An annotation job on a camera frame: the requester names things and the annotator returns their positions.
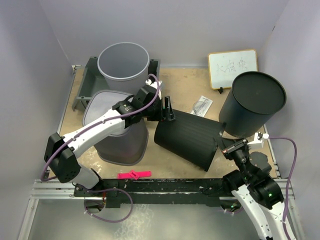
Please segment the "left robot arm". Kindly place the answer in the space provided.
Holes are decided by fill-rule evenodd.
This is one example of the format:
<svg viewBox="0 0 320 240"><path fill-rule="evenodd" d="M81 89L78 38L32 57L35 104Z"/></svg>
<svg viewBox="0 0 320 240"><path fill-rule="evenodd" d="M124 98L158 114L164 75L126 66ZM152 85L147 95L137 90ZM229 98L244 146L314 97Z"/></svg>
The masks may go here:
<svg viewBox="0 0 320 240"><path fill-rule="evenodd" d="M153 122L170 122L175 114L169 96L160 96L156 87L145 85L136 95L115 103L106 113L88 125L67 133L50 135L44 160L60 183L73 182L91 196L103 191L104 181L93 170L78 162L78 158L106 137L139 123L142 118Z"/></svg>

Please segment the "grey ribbed square bin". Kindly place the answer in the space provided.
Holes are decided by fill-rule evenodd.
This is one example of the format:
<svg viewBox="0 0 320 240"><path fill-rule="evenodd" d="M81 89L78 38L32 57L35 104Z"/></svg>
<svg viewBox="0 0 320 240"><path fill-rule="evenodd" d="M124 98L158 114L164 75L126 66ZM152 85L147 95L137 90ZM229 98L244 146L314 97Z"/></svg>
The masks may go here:
<svg viewBox="0 0 320 240"><path fill-rule="evenodd" d="M101 117L119 101L130 94L115 90L96 92L85 109L82 125L86 126ZM120 133L112 134L94 145L99 157L105 162L132 166L143 158L147 149L149 132L145 121L133 124Z"/></svg>

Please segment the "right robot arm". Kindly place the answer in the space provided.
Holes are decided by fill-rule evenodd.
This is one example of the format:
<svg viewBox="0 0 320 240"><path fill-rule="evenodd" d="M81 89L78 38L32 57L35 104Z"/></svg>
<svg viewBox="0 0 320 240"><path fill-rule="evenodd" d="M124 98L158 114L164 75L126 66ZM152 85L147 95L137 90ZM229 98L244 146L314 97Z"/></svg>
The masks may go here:
<svg viewBox="0 0 320 240"><path fill-rule="evenodd" d="M272 168L268 157L261 152L250 152L262 147L269 138L269 134L257 132L253 141L216 139L224 157L234 161L238 168L223 176L222 190L238 200L261 240L294 240L296 237L287 217L289 193L283 193L270 176Z"/></svg>

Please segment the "black round bin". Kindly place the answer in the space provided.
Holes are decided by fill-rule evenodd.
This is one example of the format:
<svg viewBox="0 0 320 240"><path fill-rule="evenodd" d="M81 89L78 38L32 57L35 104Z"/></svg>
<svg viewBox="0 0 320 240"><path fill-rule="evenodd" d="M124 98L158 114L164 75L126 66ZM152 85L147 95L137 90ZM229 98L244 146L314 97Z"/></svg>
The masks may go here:
<svg viewBox="0 0 320 240"><path fill-rule="evenodd" d="M158 123L154 142L207 172L226 125L176 109L173 113L174 120Z"/></svg>

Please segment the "dark blue round bin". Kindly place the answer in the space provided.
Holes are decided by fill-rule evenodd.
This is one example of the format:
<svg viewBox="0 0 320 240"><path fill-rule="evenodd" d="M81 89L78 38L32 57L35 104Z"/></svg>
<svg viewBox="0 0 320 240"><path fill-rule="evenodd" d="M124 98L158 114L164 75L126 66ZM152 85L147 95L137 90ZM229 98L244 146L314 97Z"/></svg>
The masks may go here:
<svg viewBox="0 0 320 240"><path fill-rule="evenodd" d="M287 102L283 85L260 71L238 75L231 86L218 119L225 131L237 138L254 135Z"/></svg>

